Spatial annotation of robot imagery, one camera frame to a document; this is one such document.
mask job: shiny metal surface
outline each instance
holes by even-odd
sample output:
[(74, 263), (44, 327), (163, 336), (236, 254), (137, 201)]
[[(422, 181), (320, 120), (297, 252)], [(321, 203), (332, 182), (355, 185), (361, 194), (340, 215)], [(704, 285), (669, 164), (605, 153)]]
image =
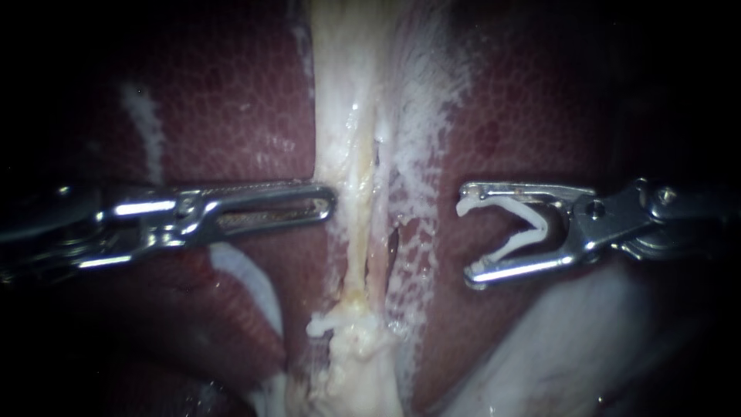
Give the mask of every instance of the shiny metal surface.
[[(706, 222), (694, 221), (716, 223), (724, 216), (738, 216), (741, 210), (738, 195), (732, 193), (684, 192), (643, 178), (604, 197), (586, 188), (495, 182), (466, 183), (461, 197), (472, 192), (482, 199), (506, 195), (526, 204), (551, 205), (567, 223), (567, 237), (554, 251), (496, 262), (484, 256), (479, 261), (483, 270), (466, 267), (467, 283), (475, 289), (593, 262), (608, 247), (636, 259), (705, 254), (718, 234)], [(707, 242), (700, 239), (700, 232), (709, 238)]]
[(95, 194), (99, 197), (95, 210), (70, 217), (69, 224), (50, 229), (31, 222), (31, 232), (13, 230), (24, 241), (8, 238), (0, 243), (22, 256), (0, 259), (2, 282), (6, 286), (21, 280), (56, 283), (81, 270), (130, 263), (160, 249), (203, 246), (312, 225), (328, 220), (337, 203), (331, 188), (306, 181), (116, 186), (101, 189), (99, 194)]

